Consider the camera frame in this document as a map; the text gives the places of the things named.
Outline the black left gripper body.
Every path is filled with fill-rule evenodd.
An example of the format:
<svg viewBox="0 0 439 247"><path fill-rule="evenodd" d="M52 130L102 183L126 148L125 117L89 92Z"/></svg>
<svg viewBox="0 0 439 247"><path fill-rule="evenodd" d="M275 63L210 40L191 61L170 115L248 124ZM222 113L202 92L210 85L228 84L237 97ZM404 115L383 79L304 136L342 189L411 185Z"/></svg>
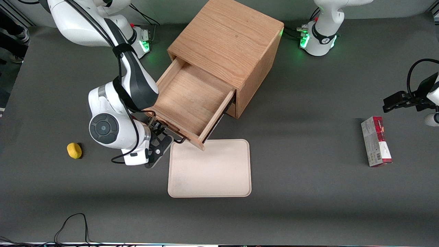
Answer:
<svg viewBox="0 0 439 247"><path fill-rule="evenodd" d="M427 94L430 93L432 89L438 88L438 86L435 86L437 81L438 72L421 81L418 88L414 91L416 111L423 111L428 108L438 111L438 103L433 103L433 101L427 98Z"/></svg>

